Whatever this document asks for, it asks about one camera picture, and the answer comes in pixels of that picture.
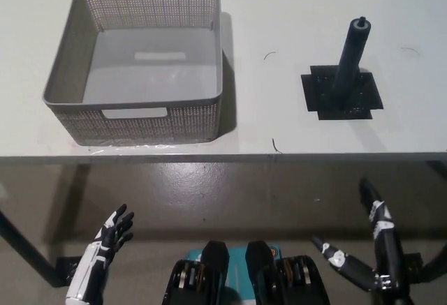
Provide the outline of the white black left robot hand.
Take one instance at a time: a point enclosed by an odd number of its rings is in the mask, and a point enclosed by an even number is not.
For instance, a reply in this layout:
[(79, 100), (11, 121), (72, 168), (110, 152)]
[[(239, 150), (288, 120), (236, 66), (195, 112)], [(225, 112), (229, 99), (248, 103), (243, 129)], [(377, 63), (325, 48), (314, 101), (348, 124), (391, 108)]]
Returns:
[(133, 238), (134, 213), (123, 204), (112, 212), (94, 240), (87, 245), (65, 296), (66, 304), (102, 304), (112, 261), (121, 247)]

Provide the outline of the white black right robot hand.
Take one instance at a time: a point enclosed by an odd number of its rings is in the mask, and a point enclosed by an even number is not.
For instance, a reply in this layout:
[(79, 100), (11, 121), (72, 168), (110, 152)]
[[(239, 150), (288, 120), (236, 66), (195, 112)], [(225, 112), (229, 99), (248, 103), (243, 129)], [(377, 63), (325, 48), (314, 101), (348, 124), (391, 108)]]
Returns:
[(360, 201), (372, 228), (376, 268), (343, 252), (319, 237), (312, 243), (338, 274), (367, 292), (405, 294), (409, 291), (402, 244), (385, 201), (371, 182), (359, 183)]

